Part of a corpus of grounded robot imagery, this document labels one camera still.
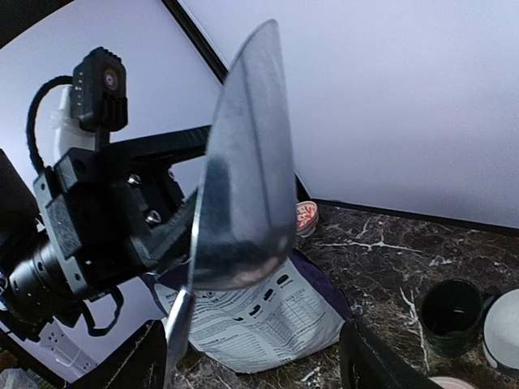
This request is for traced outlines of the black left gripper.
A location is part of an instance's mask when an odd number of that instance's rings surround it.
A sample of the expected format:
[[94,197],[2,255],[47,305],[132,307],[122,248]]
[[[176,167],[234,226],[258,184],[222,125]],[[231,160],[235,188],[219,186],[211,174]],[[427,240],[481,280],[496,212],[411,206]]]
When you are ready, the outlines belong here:
[[184,201],[169,168],[205,154],[210,126],[72,148],[35,183],[70,289],[88,298],[190,254],[198,190]]

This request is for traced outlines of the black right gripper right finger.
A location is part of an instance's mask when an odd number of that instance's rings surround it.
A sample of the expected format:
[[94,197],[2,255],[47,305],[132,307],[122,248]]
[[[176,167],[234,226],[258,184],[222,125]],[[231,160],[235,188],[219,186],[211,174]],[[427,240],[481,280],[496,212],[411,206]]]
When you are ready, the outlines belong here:
[[344,388],[433,388],[366,325],[354,319],[340,334],[341,385]]

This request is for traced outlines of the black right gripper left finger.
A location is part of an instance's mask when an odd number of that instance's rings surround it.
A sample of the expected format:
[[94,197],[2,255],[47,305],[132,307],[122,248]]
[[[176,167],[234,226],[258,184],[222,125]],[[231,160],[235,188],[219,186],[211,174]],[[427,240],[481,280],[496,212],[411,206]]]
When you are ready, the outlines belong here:
[[69,388],[162,388],[165,382],[166,341],[161,321],[148,320],[100,365]]

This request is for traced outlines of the pink double pet bowl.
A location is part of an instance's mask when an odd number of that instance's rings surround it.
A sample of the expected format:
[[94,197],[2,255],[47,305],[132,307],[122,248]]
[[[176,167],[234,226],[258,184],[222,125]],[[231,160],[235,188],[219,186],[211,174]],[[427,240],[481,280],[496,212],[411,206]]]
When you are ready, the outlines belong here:
[[471,383],[449,376],[430,377],[430,380],[443,389],[476,389]]

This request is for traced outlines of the metal food scoop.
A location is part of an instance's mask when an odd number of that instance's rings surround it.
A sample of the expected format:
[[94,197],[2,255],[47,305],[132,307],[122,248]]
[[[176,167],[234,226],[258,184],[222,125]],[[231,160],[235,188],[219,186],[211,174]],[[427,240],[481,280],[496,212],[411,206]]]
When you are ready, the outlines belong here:
[[188,272],[165,326],[165,372],[187,350],[197,291],[243,289],[285,261],[296,178],[279,24],[259,25],[223,83],[199,181]]

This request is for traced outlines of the purple pet food bag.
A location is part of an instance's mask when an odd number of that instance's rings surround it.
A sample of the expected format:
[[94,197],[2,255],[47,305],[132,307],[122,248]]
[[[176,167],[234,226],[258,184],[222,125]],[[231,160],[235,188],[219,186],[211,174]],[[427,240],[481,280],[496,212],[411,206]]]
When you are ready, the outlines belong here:
[[345,294],[301,250],[250,288],[200,291],[188,342],[239,374],[255,374],[335,344],[352,314]]

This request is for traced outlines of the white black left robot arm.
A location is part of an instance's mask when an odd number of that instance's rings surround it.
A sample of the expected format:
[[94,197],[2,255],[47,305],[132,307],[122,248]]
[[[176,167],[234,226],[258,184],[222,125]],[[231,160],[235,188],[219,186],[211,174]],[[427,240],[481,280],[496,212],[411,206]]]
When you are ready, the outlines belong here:
[[[86,301],[186,258],[195,198],[184,198],[171,165],[202,156],[209,127],[111,143],[127,124],[126,78],[120,72],[76,71],[43,84],[28,110],[26,135],[36,180],[27,187],[8,159],[1,163],[2,321],[22,340],[38,340],[48,323],[101,337]],[[63,86],[67,121],[93,137],[92,149],[71,147],[54,166],[36,145],[36,114],[45,95]]]

